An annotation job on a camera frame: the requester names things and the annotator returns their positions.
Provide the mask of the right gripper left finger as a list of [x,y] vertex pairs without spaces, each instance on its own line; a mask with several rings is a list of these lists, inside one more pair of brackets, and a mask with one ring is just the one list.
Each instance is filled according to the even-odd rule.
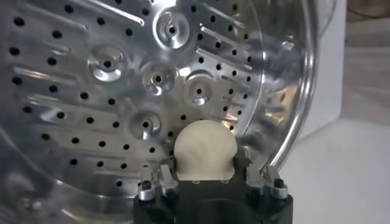
[[177,194],[179,182],[174,178],[175,159],[164,159],[156,169],[144,165],[140,171],[140,183],[138,186],[138,199],[140,201],[151,201],[160,196],[168,198]]

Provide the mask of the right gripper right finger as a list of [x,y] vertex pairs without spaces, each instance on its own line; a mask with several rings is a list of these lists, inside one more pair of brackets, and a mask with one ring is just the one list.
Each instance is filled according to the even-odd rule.
[[248,149],[241,146],[234,162],[236,166],[244,166],[244,179],[251,190],[257,191],[260,196],[268,194],[276,200],[288,198],[288,186],[280,177],[278,168],[253,158]]

